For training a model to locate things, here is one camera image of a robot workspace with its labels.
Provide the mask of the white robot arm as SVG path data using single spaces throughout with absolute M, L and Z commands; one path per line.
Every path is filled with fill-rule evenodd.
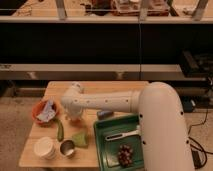
M 137 114 L 145 171 L 195 171 L 181 100 L 170 85 L 153 82 L 141 90 L 83 94 L 74 82 L 61 104 L 72 118 L 84 108 Z

